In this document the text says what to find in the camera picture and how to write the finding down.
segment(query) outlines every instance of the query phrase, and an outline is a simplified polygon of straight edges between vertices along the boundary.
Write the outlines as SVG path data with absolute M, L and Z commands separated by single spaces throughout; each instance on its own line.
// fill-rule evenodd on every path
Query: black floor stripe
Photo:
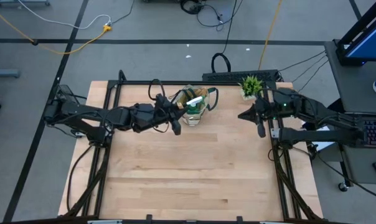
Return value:
M 67 44 L 68 39 L 38 39 L 42 44 Z M 89 39 L 76 39 L 74 44 L 84 44 Z M 323 46 L 325 41 L 321 40 L 269 40 L 268 45 L 302 45 L 302 46 Z M 26 39 L 0 39 L 0 44 L 30 44 Z M 100 39 L 92 44 L 225 44 L 225 40 L 109 40 Z M 229 40 L 232 45 L 264 45 L 265 40 Z
M 362 17 L 361 12 L 358 9 L 357 3 L 355 3 L 355 0 L 349 0 L 349 1 L 350 1 L 352 10 L 354 11 L 355 16 L 357 17 L 357 19 L 361 19 L 361 17 Z
M 80 23 L 82 22 L 82 18 L 83 18 L 85 9 L 87 7 L 87 3 L 88 3 L 88 0 L 83 0 L 82 6 L 80 7 L 80 11 L 78 13 L 78 16 L 77 16 L 77 19 L 76 19 L 76 22 L 75 22 L 75 26 L 79 26 Z M 70 38 L 68 40 L 68 44 L 66 46 L 65 52 L 69 52 L 72 49 L 73 41 L 76 38 L 77 31 L 78 31 L 78 29 L 73 28 L 72 33 L 70 34 Z M 52 84 L 52 89 L 59 84 L 59 81 L 62 77 L 63 71 L 65 70 L 66 63 L 68 62 L 68 58 L 69 58 L 69 55 L 64 55 L 62 57 L 61 63 L 60 63 L 59 68 L 58 68 L 57 75 L 56 75 L 54 82 Z M 54 93 L 53 93 L 52 89 L 50 90 L 48 100 L 54 99 Z M 21 174 L 20 174 L 18 181 L 17 181 L 17 184 L 15 186 L 14 193 L 12 194 L 11 200 L 8 204 L 7 211 L 6 211 L 6 214 L 4 216 L 3 222 L 11 222 L 12 221 L 12 218 L 15 214 L 15 210 L 17 208 L 17 205 L 18 205 L 19 199 L 21 197 L 23 188 L 25 186 L 27 176 L 28 176 L 29 171 L 32 167 L 32 163 L 33 163 L 36 151 L 37 151 L 37 147 L 39 146 L 41 136 L 43 135 L 44 127 L 45 127 L 45 124 L 44 124 L 43 115 L 42 115 L 40 122 L 39 122 L 39 125 L 38 125 L 36 132 L 34 134 L 31 147 L 29 149 L 29 152 L 27 153 L 27 157 L 26 157 L 24 166 L 22 168 Z

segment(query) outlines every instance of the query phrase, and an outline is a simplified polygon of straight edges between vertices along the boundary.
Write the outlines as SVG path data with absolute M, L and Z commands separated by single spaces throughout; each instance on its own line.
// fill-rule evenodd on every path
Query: computer monitor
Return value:
M 337 43 L 341 65 L 361 66 L 376 61 L 376 3 Z

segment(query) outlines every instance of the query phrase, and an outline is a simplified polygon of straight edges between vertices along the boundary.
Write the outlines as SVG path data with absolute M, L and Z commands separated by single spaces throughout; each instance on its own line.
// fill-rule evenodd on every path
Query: desk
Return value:
M 343 67 L 336 56 L 333 42 L 326 42 L 325 50 L 345 111 L 376 114 L 376 93 L 372 88 L 376 80 L 376 62 L 367 62 L 362 67 Z M 376 149 L 342 148 L 346 174 L 358 183 L 376 184 L 376 171 L 372 166 L 376 162 Z
M 107 82 L 92 82 L 87 104 L 102 107 L 106 86 Z M 292 84 L 279 86 L 291 88 Z M 239 86 L 216 87 L 220 92 L 216 109 L 207 111 L 198 126 L 188 127 L 181 121 L 180 136 L 171 130 L 164 134 L 153 130 L 140 134 L 116 131 L 100 218 L 142 220 L 152 214 L 156 220 L 236 220 L 237 216 L 247 221 L 283 220 L 274 163 L 267 158 L 270 138 L 258 137 L 255 124 L 237 118 L 253 102 L 242 100 Z M 173 95 L 182 86 L 164 88 L 166 95 Z M 153 95 L 157 89 L 152 87 Z M 148 86 L 122 85 L 119 105 L 135 103 L 152 103 Z M 300 120 L 292 118 L 284 124 L 301 125 Z M 296 146 L 306 148 L 304 143 Z M 71 166 L 87 147 L 86 139 L 77 140 Z M 87 186 L 92 155 L 89 152 L 75 169 L 71 204 Z M 321 217 L 308 156 L 290 151 L 290 157 L 298 192 Z M 66 189 L 59 214 L 67 211 Z M 94 201 L 92 198 L 89 214 Z M 289 208 L 289 214 L 293 214 L 290 204 Z

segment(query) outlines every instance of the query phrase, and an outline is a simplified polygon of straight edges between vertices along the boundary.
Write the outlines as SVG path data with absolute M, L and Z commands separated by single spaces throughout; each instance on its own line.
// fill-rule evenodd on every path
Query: plant pot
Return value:
M 243 100 L 253 100 L 253 99 L 255 99 L 256 98 L 256 96 L 255 95 L 252 95 L 252 96 L 245 96 L 245 92 L 242 90 L 242 89 L 240 89 L 240 94 L 242 95 L 242 98 L 243 98 Z

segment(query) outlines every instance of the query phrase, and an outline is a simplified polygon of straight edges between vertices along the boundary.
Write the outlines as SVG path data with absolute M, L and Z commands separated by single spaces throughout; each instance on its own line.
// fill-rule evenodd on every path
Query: green potted plant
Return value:
M 256 94 L 263 88 L 262 81 L 257 80 L 257 77 L 243 78 L 243 83 L 238 83 L 241 86 L 241 95 L 243 100 L 251 100 L 256 97 Z

